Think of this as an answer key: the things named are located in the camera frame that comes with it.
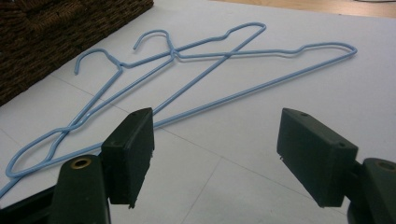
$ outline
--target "woven basket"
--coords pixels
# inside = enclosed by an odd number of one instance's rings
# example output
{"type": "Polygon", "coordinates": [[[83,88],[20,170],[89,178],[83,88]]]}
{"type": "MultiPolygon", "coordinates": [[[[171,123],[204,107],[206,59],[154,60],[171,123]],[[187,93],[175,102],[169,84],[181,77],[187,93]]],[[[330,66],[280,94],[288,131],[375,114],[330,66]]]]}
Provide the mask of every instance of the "woven basket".
{"type": "Polygon", "coordinates": [[[0,0],[0,106],[153,6],[153,0],[0,0]]]}

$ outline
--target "brown basket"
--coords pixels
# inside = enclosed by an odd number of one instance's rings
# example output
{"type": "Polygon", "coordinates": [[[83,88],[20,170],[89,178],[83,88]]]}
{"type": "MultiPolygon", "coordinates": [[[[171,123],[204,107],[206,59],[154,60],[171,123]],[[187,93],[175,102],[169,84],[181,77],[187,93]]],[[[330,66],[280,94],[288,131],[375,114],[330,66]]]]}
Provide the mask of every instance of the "brown basket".
{"type": "Polygon", "coordinates": [[[153,0],[0,0],[0,106],[152,6],[153,0]]]}

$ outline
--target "wire hanger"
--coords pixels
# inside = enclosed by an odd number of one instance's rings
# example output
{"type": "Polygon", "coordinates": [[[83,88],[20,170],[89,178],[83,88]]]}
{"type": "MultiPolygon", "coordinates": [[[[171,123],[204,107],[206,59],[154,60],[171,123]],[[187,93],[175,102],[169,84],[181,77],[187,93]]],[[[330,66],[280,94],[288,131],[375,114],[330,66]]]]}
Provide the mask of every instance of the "wire hanger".
{"type": "Polygon", "coordinates": [[[77,61],[76,61],[76,67],[75,67],[75,74],[78,74],[79,71],[79,67],[80,67],[80,63],[82,61],[83,58],[85,58],[86,56],[93,54],[95,52],[102,52],[106,55],[106,57],[113,63],[116,65],[117,67],[117,72],[112,76],[112,78],[99,90],[99,92],[97,92],[92,98],[91,100],[81,109],[81,111],[75,116],[75,118],[68,124],[68,126],[66,127],[62,127],[62,128],[57,128],[54,129],[48,133],[45,133],[43,135],[41,135],[40,137],[38,137],[36,140],[34,140],[33,142],[29,143],[28,145],[26,145],[25,147],[23,147],[22,149],[20,149],[20,151],[17,152],[17,154],[11,159],[11,161],[9,162],[7,169],[6,169],[6,175],[8,177],[10,177],[10,181],[9,183],[4,186],[1,190],[0,190],[0,198],[4,196],[4,194],[6,194],[16,183],[18,183],[19,180],[21,180],[24,176],[26,175],[30,175],[33,172],[45,168],[47,166],[53,165],[55,163],[58,162],[62,162],[62,161],[67,161],[70,160],[78,155],[81,154],[86,154],[89,152],[92,152],[93,150],[96,150],[97,148],[100,148],[100,146],[102,145],[102,143],[97,143],[94,144],[92,146],[89,147],[85,147],[83,149],[77,150],[73,153],[67,154],[65,156],[59,157],[59,158],[55,158],[53,159],[56,149],[59,146],[59,144],[66,138],[66,136],[71,132],[74,131],[75,129],[78,129],[79,127],[81,127],[93,114],[95,114],[96,112],[98,112],[99,110],[101,110],[103,107],[105,107],[106,105],[110,104],[112,101],[114,101],[115,99],[117,99],[118,97],[122,96],[124,93],[126,93],[127,91],[129,91],[131,88],[135,87],[136,85],[138,85],[139,83],[141,83],[143,80],[147,79],[148,77],[156,74],[158,71],[160,71],[161,69],[165,68],[168,64],[172,63],[175,58],[179,58],[179,59],[198,59],[198,58],[214,58],[214,59],[218,59],[215,63],[213,63],[211,66],[209,66],[203,73],[201,73],[200,75],[198,75],[197,77],[195,77],[191,82],[189,82],[188,84],[186,84],[184,87],[182,87],[179,91],[175,92],[172,96],[170,96],[168,99],[166,99],[164,102],[162,102],[160,105],[158,105],[156,108],[154,108],[153,110],[153,115],[156,115],[157,113],[159,113],[162,109],[164,109],[166,106],[168,106],[169,104],[171,104],[174,100],[176,100],[176,98],[178,96],[180,96],[183,92],[187,91],[190,87],[192,87],[193,85],[195,85],[197,82],[199,82],[202,78],[206,77],[209,73],[211,73],[214,69],[216,69],[217,67],[219,67],[222,63],[226,62],[228,59],[230,59],[233,56],[244,56],[244,55],[297,55],[305,50],[308,49],[315,49],[315,48],[324,48],[324,47],[341,47],[343,49],[348,49],[349,52],[335,57],[333,59],[327,60],[325,62],[322,63],[317,63],[311,66],[308,66],[304,69],[301,69],[299,71],[290,73],[288,75],[285,75],[283,77],[278,77],[275,78],[271,81],[262,83],[260,85],[251,87],[247,90],[244,91],[240,91],[237,93],[234,93],[232,95],[229,95],[227,97],[218,99],[216,101],[213,101],[211,103],[208,103],[206,105],[200,105],[198,107],[195,107],[193,109],[190,109],[188,111],[179,113],[177,115],[174,115],[168,119],[163,119],[160,121],[157,121],[154,123],[154,129],[161,127],[163,125],[166,125],[168,123],[174,122],[176,120],[179,119],[184,119],[192,114],[196,114],[199,113],[201,111],[207,110],[208,108],[217,106],[217,105],[221,105],[223,103],[229,102],[235,98],[238,97],[242,97],[244,95],[250,94],[254,91],[259,91],[261,89],[264,89],[266,87],[270,87],[273,86],[277,83],[289,80],[293,77],[297,77],[300,76],[302,74],[305,74],[307,72],[319,69],[321,67],[324,67],[326,65],[329,64],[333,64],[333,63],[337,63],[340,62],[344,59],[347,59],[349,57],[351,57],[352,55],[357,53],[357,49],[354,48],[353,46],[350,46],[346,43],[340,43],[340,42],[325,42],[325,43],[317,43],[317,44],[309,44],[309,45],[303,45],[298,49],[292,49],[292,50],[287,50],[287,49],[259,49],[259,50],[241,50],[241,48],[243,48],[245,45],[247,45],[250,41],[252,41],[254,38],[256,38],[257,36],[259,36],[261,33],[263,33],[266,29],[265,24],[260,23],[260,22],[250,22],[250,23],[246,23],[246,24],[242,24],[239,26],[236,26],[232,29],[230,29],[229,31],[226,32],[226,34],[224,35],[220,35],[220,36],[215,36],[215,37],[210,37],[207,39],[203,39],[197,42],[193,42],[190,43],[188,45],[185,45],[183,47],[180,48],[175,48],[170,35],[165,31],[165,30],[152,30],[149,32],[146,32],[144,34],[142,34],[136,44],[134,45],[134,49],[137,49],[140,45],[140,43],[142,42],[143,38],[146,37],[147,35],[151,35],[154,33],[161,33],[165,35],[165,39],[168,45],[169,50],[151,57],[148,57],[146,59],[140,60],[138,62],[135,63],[123,63],[121,61],[119,61],[118,59],[116,59],[115,57],[111,56],[105,49],[91,49],[88,50],[84,53],[82,53],[80,56],[78,56],[77,61]],[[203,54],[192,54],[192,55],[183,55],[180,52],[186,49],[192,49],[198,46],[201,46],[203,44],[209,43],[209,42],[216,42],[216,41],[222,41],[224,39],[226,39],[231,33],[241,30],[243,28],[249,27],[249,26],[256,26],[259,27],[259,30],[256,31],[253,35],[251,35],[250,37],[248,37],[245,41],[243,41],[241,44],[239,44],[237,47],[235,47],[233,50],[228,51],[228,52],[215,52],[215,53],[203,53],[203,54]],[[122,90],[118,91],[117,93],[115,93],[114,95],[110,96],[108,99],[104,100],[101,104],[97,105],[96,107],[92,108],[95,103],[97,103],[97,101],[103,96],[103,94],[108,90],[108,88],[111,87],[111,85],[122,75],[123,73],[123,69],[127,68],[127,69],[132,69],[135,68],[139,65],[145,64],[145,63],[150,63],[153,61],[156,61],[158,59],[161,59],[163,57],[169,57],[168,60],[166,60],[164,63],[161,63],[160,65],[158,65],[157,67],[153,68],[151,71],[149,71],[148,73],[146,73],[145,75],[143,75],[142,77],[140,77],[139,79],[137,79],[136,81],[134,81],[133,83],[131,83],[130,85],[128,85],[127,87],[123,88],[122,90]],[[19,157],[25,153],[27,150],[29,150],[31,147],[35,146],[36,144],[40,143],[41,141],[51,137],[52,135],[59,133],[60,135],[52,142],[50,149],[49,149],[49,153],[46,156],[46,158],[38,163],[37,165],[34,165],[30,168],[27,168],[25,170],[22,171],[18,171],[18,172],[13,172],[13,167],[15,166],[16,162],[18,161],[19,157]]]}

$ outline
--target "black plastic part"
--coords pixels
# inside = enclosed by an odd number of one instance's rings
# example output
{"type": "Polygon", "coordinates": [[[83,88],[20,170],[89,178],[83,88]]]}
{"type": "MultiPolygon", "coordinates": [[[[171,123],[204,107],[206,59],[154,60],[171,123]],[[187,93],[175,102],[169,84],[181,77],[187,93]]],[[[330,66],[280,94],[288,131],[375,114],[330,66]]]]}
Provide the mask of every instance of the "black plastic part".
{"type": "Polygon", "coordinates": [[[54,187],[0,210],[0,223],[47,223],[54,187]]]}
{"type": "Polygon", "coordinates": [[[50,224],[110,223],[99,157],[85,155],[64,163],[50,211],[50,224]]]}
{"type": "Polygon", "coordinates": [[[308,114],[284,108],[277,153],[320,207],[341,206],[356,146],[308,114]]]}
{"type": "Polygon", "coordinates": [[[134,204],[154,150],[152,109],[130,114],[102,144],[107,194],[113,204],[134,204]]]}
{"type": "Polygon", "coordinates": [[[363,162],[361,184],[375,223],[396,223],[396,163],[380,159],[363,162]]]}

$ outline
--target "wicker basket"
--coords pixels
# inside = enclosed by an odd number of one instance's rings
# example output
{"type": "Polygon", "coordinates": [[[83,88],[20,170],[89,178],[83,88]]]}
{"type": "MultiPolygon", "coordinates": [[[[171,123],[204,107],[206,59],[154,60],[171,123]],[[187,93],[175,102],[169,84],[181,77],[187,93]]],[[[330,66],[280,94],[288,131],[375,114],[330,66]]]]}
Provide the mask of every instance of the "wicker basket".
{"type": "Polygon", "coordinates": [[[153,6],[153,0],[0,0],[0,105],[153,6]]]}

